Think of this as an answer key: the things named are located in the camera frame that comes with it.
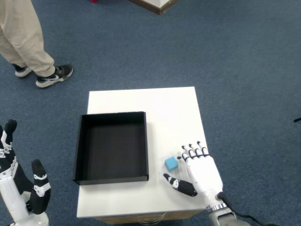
wooden table base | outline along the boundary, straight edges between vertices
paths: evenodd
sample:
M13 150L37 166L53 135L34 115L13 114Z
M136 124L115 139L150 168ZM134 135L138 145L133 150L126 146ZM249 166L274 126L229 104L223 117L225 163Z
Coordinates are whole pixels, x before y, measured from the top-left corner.
M196 211L185 211L185 212L169 212L147 215L127 215L120 217L108 217L108 218L97 218L108 224L125 224L125 223L137 223L137 222L150 222L156 220L177 220L177 219L188 219L192 216L200 213L200 210Z

white shoe sole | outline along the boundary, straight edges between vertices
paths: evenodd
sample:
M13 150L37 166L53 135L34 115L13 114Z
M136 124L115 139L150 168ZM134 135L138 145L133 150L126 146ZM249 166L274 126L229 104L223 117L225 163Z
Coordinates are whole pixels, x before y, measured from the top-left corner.
M36 85L39 88L46 88L48 86L52 86L53 84L56 84L59 81L65 81L65 80L67 80L72 75L72 73L73 73L73 69L71 70L71 72L68 75L66 75L66 76L64 76L64 77L62 77L60 79L53 80L53 81L47 80L46 82L43 82L43 83L36 81Z
M32 72L32 70L29 68L29 67L27 67L26 69L25 69L25 71L23 71L23 72L17 72L17 71L15 71L15 76L17 76L18 78L24 78L26 75L28 75L30 72Z

robotic hand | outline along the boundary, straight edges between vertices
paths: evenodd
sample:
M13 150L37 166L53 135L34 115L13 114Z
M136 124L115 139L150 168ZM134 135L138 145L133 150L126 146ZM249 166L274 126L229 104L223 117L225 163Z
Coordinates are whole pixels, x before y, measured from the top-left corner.
M197 194L202 196L213 226L250 226L247 222L238 220L232 210L218 198L223 184L207 148L198 141L197 145L182 146L182 149L184 153L178 159L185 161L192 183L164 174L172 187L192 197Z
M17 122L0 126L0 193L14 223L11 226L48 226L45 210L50 199L50 184L39 160L32 162L34 184L24 174L12 148Z

robot finger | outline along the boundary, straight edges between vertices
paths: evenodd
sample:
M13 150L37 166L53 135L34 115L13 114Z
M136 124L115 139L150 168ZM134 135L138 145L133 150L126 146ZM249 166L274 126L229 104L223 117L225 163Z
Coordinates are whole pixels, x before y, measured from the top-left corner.
M12 119L8 120L8 122L5 125L3 134L1 136L1 141L3 145L10 145L11 142L13 142L13 133L16 128L17 128L17 121Z
M186 153L182 153L182 158L184 159L184 161L186 162L188 159L191 159L189 157L189 155L187 155Z
M30 195L30 207L34 214L41 214L48 206L51 187L46 171L39 160L32 162L34 186Z
M198 141L198 145L201 148L201 150L202 150L202 152L203 152L203 154L204 154L205 157L207 155L209 155L208 149L206 147L202 146L202 143L200 141Z
M163 175L166 180L172 185L172 187L177 190L178 192L184 193L189 196L196 196L198 193L194 189L192 183L189 183L184 180L178 180L176 178L171 177L167 173Z
M2 136L2 132L3 129L0 126L0 137ZM3 144L0 141L0 179L3 179L7 176L11 176L11 171L8 170L10 168L11 168L11 162L7 159Z
M197 156L190 146L187 147L183 145L182 148L186 151L187 154L189 154L190 158L193 159Z
M190 144L189 147L191 147L193 149L193 151L196 153L196 156L198 158L200 158L203 155L203 152L201 151L200 147L198 145L192 145Z

cable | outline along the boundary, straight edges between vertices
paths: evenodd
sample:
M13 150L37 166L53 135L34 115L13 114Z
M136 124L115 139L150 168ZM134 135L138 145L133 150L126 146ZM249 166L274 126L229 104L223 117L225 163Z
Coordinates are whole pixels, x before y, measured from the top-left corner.
M252 219L253 221L255 221L257 224L259 224L261 226L279 226L279 225L276 225L276 224L265 224L263 222L260 222L259 220L257 220L256 218L254 218L251 215L242 214L242 213L239 213L239 212L235 211L233 209L233 207L232 207L229 199L226 197L226 195L225 195L224 192L219 192L217 194L217 198L223 200L223 202L230 208L230 210L232 210L236 215L238 215L238 216L240 216L242 218L250 218L250 219Z

